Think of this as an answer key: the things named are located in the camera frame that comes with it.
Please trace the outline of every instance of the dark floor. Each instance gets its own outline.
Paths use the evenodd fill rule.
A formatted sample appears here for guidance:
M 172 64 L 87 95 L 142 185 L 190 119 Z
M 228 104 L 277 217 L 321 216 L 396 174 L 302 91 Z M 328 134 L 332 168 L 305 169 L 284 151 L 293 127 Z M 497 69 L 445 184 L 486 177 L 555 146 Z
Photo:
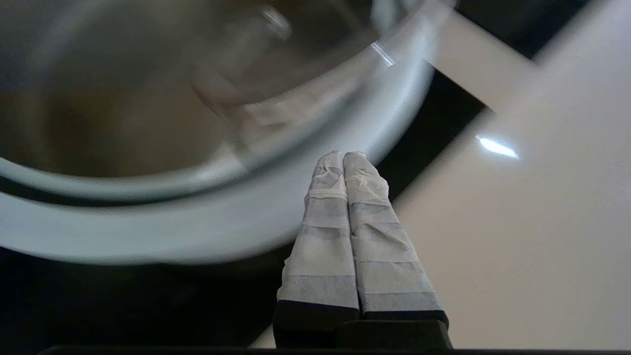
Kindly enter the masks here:
M 395 199 L 483 105 L 436 73 L 418 116 L 378 165 Z M 103 267 L 0 250 L 0 354 L 56 344 L 248 346 L 271 323 L 290 246 L 212 267 Z

